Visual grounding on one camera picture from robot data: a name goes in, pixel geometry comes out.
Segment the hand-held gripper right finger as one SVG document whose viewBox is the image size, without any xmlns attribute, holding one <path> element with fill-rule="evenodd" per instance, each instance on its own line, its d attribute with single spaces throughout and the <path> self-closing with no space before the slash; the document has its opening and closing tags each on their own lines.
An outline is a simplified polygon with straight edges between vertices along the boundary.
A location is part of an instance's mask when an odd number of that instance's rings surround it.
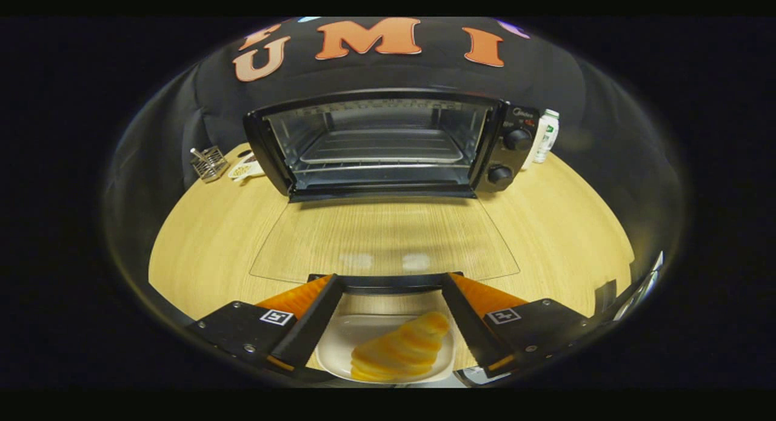
<svg viewBox="0 0 776 421">
<path fill-rule="evenodd" d="M 441 292 L 487 377 L 527 373 L 579 346 L 596 321 L 551 298 L 523 300 L 449 272 Z"/>
</svg>

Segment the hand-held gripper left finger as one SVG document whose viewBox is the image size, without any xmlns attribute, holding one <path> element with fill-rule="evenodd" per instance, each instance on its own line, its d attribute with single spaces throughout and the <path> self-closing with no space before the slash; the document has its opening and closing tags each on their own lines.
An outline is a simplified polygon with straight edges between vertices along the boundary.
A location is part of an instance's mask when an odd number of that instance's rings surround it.
<svg viewBox="0 0 776 421">
<path fill-rule="evenodd" d="M 192 322 L 187 330 L 255 368 L 300 371 L 343 293 L 338 275 L 322 275 L 258 304 L 233 300 Z"/>
</svg>

